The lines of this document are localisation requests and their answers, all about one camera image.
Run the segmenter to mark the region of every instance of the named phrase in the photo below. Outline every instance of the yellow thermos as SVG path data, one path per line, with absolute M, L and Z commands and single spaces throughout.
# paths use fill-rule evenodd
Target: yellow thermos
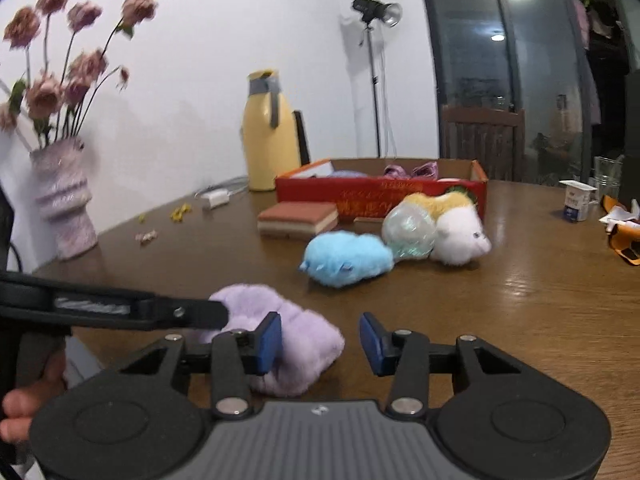
M 252 191 L 273 190 L 276 176 L 300 167 L 296 121 L 280 93 L 276 70 L 249 75 L 242 143 Z

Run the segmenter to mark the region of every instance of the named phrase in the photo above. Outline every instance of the human hand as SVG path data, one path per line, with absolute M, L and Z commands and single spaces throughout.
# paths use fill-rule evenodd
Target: human hand
M 2 440 L 9 444 L 28 440 L 29 427 L 36 412 L 65 391 L 65 367 L 65 351 L 61 350 L 49 358 L 40 380 L 25 388 L 12 390 L 4 396 L 2 410 L 7 418 L 0 422 Z

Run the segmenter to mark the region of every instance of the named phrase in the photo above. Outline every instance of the bouquet of flowers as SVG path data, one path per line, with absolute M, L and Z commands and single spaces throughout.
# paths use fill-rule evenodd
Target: bouquet of flowers
M 102 8 L 93 2 L 75 4 L 66 14 L 71 38 L 60 78 L 56 78 L 49 67 L 49 25 L 51 17 L 64 10 L 67 3 L 68 0 L 37 0 L 34 7 L 26 6 L 18 10 L 4 29 L 4 40 L 10 42 L 10 49 L 24 49 L 26 71 L 23 78 L 11 88 L 0 80 L 9 97 L 7 102 L 0 105 L 0 130 L 15 130 L 28 150 L 31 148 L 17 128 L 18 116 L 22 113 L 33 123 L 40 148 L 60 139 L 77 136 L 100 86 L 115 73 L 120 75 L 119 88 L 124 88 L 129 81 L 129 70 L 124 66 L 107 72 L 106 52 L 111 39 L 116 33 L 132 38 L 135 26 L 143 20 L 151 20 L 158 6 L 156 0 L 124 0 L 121 19 L 104 47 L 90 52 L 82 51 L 69 63 L 71 47 L 78 32 L 93 25 L 102 14 Z M 44 66 L 32 79 L 29 47 L 39 35 L 43 21 Z

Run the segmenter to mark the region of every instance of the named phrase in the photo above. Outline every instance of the studio light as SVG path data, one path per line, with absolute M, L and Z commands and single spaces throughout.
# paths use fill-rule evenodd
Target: studio light
M 387 27 L 393 27 L 402 18 L 400 4 L 384 4 L 380 0 L 353 0 L 351 8 L 362 14 L 362 21 L 367 25 L 380 20 Z
M 402 7 L 400 4 L 384 4 L 380 0 L 353 0 L 351 8 L 362 14 L 362 21 L 365 23 L 364 31 L 369 40 L 369 65 L 371 67 L 371 87 L 373 90 L 373 110 L 376 115 L 376 146 L 378 148 L 378 158 L 382 157 L 382 142 L 380 137 L 380 112 L 378 111 L 378 76 L 376 75 L 376 65 L 373 60 L 373 42 L 371 33 L 373 20 L 380 20 L 387 27 L 395 27 L 402 18 Z

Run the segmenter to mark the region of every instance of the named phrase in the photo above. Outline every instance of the pink ceramic vase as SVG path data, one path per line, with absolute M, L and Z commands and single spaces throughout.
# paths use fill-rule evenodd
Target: pink ceramic vase
M 91 200 L 81 165 L 81 141 L 62 139 L 31 152 L 38 180 L 36 203 L 56 236 L 58 257 L 68 260 L 98 243 L 94 225 L 86 212 Z

